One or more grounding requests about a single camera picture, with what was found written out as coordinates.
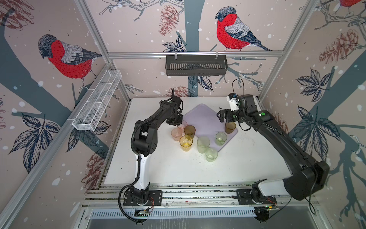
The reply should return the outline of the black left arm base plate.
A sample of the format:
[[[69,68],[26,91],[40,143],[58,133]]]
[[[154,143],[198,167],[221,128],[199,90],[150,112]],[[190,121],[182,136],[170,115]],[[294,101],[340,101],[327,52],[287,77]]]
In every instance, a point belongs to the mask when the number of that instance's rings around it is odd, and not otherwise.
[[[123,196],[123,206],[161,206],[162,198],[161,190],[138,190],[131,187]]]

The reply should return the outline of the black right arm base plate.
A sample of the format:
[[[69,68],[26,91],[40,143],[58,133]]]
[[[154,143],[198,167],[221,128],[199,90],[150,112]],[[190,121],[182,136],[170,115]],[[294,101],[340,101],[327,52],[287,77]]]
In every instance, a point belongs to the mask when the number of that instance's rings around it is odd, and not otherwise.
[[[275,196],[265,197],[257,190],[237,189],[236,199],[239,205],[276,205]]]

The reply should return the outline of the bright green glass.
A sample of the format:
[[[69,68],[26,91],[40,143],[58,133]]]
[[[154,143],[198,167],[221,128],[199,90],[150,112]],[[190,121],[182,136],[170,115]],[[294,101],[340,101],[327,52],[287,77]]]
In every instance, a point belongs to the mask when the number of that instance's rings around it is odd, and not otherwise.
[[[225,132],[217,132],[215,135],[215,143],[218,146],[222,146],[227,141],[227,135]]]

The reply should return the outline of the brown textured glass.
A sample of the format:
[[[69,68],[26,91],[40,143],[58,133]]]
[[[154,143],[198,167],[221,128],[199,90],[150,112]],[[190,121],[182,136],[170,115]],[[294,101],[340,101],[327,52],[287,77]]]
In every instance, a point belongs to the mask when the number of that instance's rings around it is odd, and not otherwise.
[[[236,130],[236,124],[235,122],[226,122],[225,123],[225,132],[227,134],[231,134]]]

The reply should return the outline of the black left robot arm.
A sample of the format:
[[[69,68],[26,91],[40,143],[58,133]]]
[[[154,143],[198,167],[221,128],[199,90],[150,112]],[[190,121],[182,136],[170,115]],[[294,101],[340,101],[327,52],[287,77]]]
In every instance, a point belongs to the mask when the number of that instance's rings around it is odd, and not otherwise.
[[[179,126],[183,121],[183,101],[172,95],[169,99],[159,102],[159,108],[144,121],[135,123],[131,137],[131,149],[136,157],[136,175],[131,184],[137,190],[146,190],[149,187],[150,155],[158,144],[158,129],[166,122],[171,126]]]

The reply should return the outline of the rose pink glass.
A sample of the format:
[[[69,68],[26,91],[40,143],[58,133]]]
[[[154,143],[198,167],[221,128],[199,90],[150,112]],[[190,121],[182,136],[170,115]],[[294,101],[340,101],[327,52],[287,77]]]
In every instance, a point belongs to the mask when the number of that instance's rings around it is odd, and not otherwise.
[[[185,120],[183,120],[183,121],[182,121],[182,123],[178,126],[178,128],[179,128],[179,129],[184,130],[184,128],[185,128],[187,125],[188,125],[188,123],[187,123]]]

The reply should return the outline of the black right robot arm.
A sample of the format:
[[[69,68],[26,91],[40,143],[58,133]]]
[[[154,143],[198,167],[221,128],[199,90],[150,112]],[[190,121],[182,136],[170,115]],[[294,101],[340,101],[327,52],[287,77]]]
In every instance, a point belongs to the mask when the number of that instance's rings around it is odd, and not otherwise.
[[[245,123],[264,136],[284,159],[291,175],[283,179],[260,180],[252,185],[251,196],[262,203],[270,196],[289,195],[303,200],[322,190],[329,174],[329,165],[316,161],[292,140],[267,110],[259,111],[251,94],[227,96],[229,109],[220,110],[216,116],[220,122]]]

